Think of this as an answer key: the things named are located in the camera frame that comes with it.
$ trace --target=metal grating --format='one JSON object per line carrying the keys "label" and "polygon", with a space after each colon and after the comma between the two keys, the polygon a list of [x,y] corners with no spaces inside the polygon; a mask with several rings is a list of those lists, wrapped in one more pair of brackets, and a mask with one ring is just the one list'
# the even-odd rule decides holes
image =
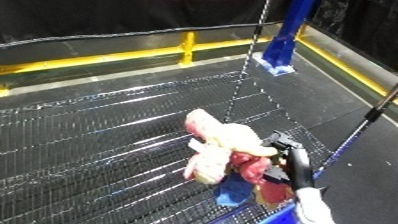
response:
{"label": "metal grating", "polygon": [[[182,178],[185,115],[222,120],[238,72],[0,111],[0,223],[255,223],[264,207],[217,206]],[[250,78],[231,118],[261,137],[292,135],[316,166],[329,151]]]}

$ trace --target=blue pillar base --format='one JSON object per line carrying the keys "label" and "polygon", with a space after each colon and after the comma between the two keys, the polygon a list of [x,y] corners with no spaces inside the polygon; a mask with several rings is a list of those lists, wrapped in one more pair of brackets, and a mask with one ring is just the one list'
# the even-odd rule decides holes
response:
{"label": "blue pillar base", "polygon": [[273,76],[281,76],[295,72],[292,65],[280,65],[280,66],[272,66],[269,62],[264,60],[261,55],[255,55],[254,59],[258,63],[260,63],[267,72],[271,73]]}

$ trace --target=yellow metal bar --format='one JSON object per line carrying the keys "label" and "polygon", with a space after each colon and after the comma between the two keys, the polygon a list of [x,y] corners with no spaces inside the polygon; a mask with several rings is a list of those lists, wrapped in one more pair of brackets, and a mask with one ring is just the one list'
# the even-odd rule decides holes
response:
{"label": "yellow metal bar", "polygon": [[[323,57],[333,65],[337,66],[341,70],[343,70],[345,73],[350,75],[351,77],[355,78],[359,82],[363,83],[365,86],[373,90],[374,92],[378,93],[381,96],[386,96],[388,94],[388,90],[386,90],[384,87],[376,83],[375,81],[371,80],[370,78],[366,77],[364,74],[360,73],[359,71],[355,70],[352,68],[350,65],[346,64],[345,62],[341,61],[331,53],[327,52],[324,49],[321,49],[320,47],[316,46],[315,44],[312,44],[311,42],[303,39],[301,36],[297,38],[297,41],[299,41],[301,44],[306,46],[307,48],[311,49],[313,52],[318,54],[319,56]],[[394,100],[394,104],[398,105],[398,99]]]}
{"label": "yellow metal bar", "polygon": [[5,86],[0,86],[0,97],[9,96],[9,95],[10,95],[9,89]]}
{"label": "yellow metal bar", "polygon": [[[268,42],[270,40],[271,37],[261,37],[259,39],[259,43]],[[183,66],[189,66],[192,65],[192,56],[193,52],[195,51],[241,46],[251,43],[250,39],[246,39],[246,40],[231,40],[223,42],[195,44],[194,32],[185,33],[184,41],[186,42],[183,43],[182,46],[177,46],[177,47],[115,53],[108,55],[77,57],[77,58],[68,58],[68,59],[59,59],[59,60],[50,60],[50,61],[39,61],[39,62],[31,62],[31,63],[15,64],[15,65],[0,65],[0,75],[33,72],[33,71],[41,71],[48,69],[57,69],[57,68],[65,68],[72,66],[90,65],[90,64],[97,64],[104,62],[114,62],[121,60],[155,57],[155,56],[180,54],[180,53],[183,53],[183,58],[180,61],[180,64]]]}
{"label": "yellow metal bar", "polygon": [[17,65],[0,65],[0,75],[64,68],[64,67],[79,66],[79,65],[89,65],[96,63],[113,62],[113,61],[161,56],[168,54],[177,54],[182,52],[183,51],[180,47],[169,47],[169,48],[160,48],[154,50],[143,50],[143,51],[108,54],[108,55],[96,55],[96,56],[79,57],[79,58],[68,58],[68,59],[32,62],[25,64],[17,64]]}
{"label": "yellow metal bar", "polygon": [[181,44],[181,48],[184,50],[182,59],[180,61],[181,66],[192,66],[193,59],[193,48],[195,46],[196,34],[195,32],[186,32],[184,33],[183,43]]}
{"label": "yellow metal bar", "polygon": [[[265,43],[272,39],[272,37],[260,37],[258,42]],[[204,43],[204,44],[196,44],[194,46],[194,51],[202,51],[202,50],[211,50],[216,48],[223,48],[223,47],[234,47],[234,46],[242,46],[247,45],[252,42],[251,39],[245,40],[230,40],[230,41],[223,41],[223,42],[214,42],[214,43]]]}
{"label": "yellow metal bar", "polygon": [[299,31],[297,32],[296,35],[296,39],[297,38],[303,38],[304,34],[305,34],[305,30],[307,29],[308,25],[306,23],[304,23],[303,25],[301,25]]}

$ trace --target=thin metal rod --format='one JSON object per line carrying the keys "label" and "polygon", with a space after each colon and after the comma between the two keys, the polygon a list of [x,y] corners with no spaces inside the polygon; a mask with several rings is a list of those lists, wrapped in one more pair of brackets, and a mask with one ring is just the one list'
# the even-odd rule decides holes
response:
{"label": "thin metal rod", "polygon": [[387,94],[387,96],[380,101],[380,103],[373,107],[365,116],[365,119],[359,123],[353,132],[344,140],[336,151],[322,164],[322,166],[315,172],[314,178],[318,178],[326,168],[333,165],[340,156],[358,139],[358,137],[366,131],[366,129],[380,117],[385,109],[395,100],[398,96],[398,83]]}
{"label": "thin metal rod", "polygon": [[270,0],[265,0],[264,8],[263,8],[263,11],[261,12],[260,20],[258,21],[258,24],[254,30],[254,34],[253,34],[252,42],[249,47],[249,51],[246,54],[245,62],[243,64],[242,70],[239,73],[239,79],[235,86],[235,91],[232,95],[231,103],[229,104],[228,109],[225,113],[224,123],[229,123],[231,121],[231,115],[232,115],[232,111],[235,107],[236,99],[238,98],[239,93],[242,89],[243,81],[247,77],[247,69],[249,68],[250,62],[253,58],[254,47],[256,46],[258,39],[261,35],[263,24],[265,23],[265,21],[268,17],[269,6],[270,6]]}

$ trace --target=blue pole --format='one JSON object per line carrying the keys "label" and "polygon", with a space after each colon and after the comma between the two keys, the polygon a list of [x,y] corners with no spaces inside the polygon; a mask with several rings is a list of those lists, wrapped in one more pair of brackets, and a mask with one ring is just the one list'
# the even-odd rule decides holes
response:
{"label": "blue pole", "polygon": [[273,75],[293,72],[291,60],[295,48],[295,37],[304,23],[314,0],[293,0],[278,35],[264,51],[265,68]]}
{"label": "blue pole", "polygon": [[322,164],[318,171],[314,174],[314,178],[318,178],[326,168],[333,165],[340,156],[347,151],[347,149],[359,138],[359,136],[368,129],[384,111],[394,102],[398,97],[398,83],[390,90],[384,100],[378,105],[374,106],[366,115],[365,119],[359,123],[357,128],[348,136],[348,138],[340,144],[336,151]]}

